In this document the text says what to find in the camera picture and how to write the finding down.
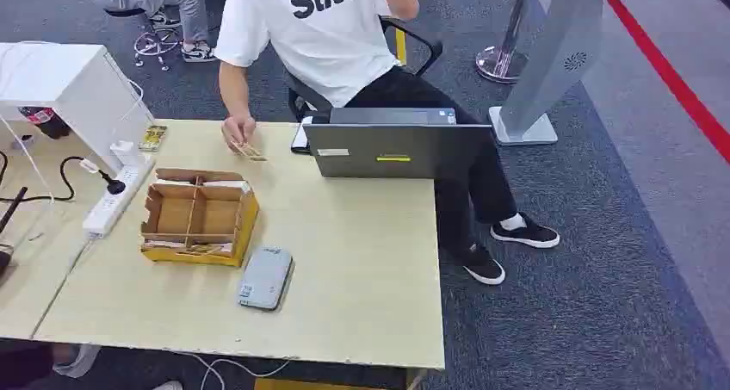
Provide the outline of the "person's hand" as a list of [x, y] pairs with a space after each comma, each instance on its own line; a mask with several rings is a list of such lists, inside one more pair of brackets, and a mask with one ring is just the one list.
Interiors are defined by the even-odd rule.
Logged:
[[227, 146], [235, 153], [250, 143], [256, 130], [256, 121], [250, 115], [229, 116], [221, 124], [221, 132]]

